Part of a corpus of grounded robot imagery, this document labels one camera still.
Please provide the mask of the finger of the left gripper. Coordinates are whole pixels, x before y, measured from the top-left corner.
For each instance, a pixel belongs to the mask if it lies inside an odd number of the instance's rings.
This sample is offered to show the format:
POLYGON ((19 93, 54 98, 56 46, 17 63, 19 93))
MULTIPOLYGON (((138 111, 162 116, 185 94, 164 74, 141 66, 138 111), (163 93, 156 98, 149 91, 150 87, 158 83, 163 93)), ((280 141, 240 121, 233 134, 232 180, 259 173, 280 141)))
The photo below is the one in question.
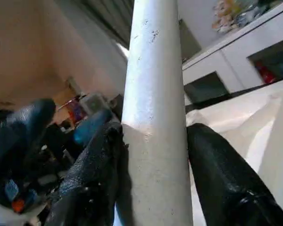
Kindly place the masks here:
POLYGON ((52 121, 55 110, 51 98, 38 99, 11 113, 0 124, 0 175, 22 165, 52 121))
POLYGON ((112 117, 109 109, 102 109, 83 120, 74 130, 73 141, 77 145, 87 146, 97 130, 112 117))

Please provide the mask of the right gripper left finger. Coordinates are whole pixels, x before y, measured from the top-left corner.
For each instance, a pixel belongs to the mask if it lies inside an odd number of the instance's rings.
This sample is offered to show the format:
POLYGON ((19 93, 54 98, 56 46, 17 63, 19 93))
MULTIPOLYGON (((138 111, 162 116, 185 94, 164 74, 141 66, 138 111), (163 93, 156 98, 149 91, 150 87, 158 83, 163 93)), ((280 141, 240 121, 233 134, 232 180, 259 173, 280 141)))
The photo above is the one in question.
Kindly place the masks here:
POLYGON ((45 225, 113 225, 126 180, 127 148, 119 121, 102 125, 61 182, 45 225))

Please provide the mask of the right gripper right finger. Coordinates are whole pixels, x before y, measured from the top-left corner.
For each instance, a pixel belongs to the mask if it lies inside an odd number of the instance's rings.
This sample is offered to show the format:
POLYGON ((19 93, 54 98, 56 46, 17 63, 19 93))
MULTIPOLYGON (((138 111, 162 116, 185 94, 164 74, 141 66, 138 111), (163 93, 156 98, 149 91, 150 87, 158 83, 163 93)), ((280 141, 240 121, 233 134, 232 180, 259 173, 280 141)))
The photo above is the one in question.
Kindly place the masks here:
POLYGON ((187 127, 188 155, 208 226, 283 226, 283 210, 251 166, 210 127, 187 127))

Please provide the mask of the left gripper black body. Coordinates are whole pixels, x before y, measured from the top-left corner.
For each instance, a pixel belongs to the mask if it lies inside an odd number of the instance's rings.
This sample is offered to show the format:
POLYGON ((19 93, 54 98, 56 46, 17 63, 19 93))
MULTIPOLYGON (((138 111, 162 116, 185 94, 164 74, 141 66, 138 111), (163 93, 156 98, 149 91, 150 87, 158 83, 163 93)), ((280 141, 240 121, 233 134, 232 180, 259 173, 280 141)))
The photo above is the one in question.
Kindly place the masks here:
POLYGON ((1 128, 0 205, 22 214, 46 199, 72 165, 65 156, 68 139, 59 127, 35 140, 24 128, 1 128))

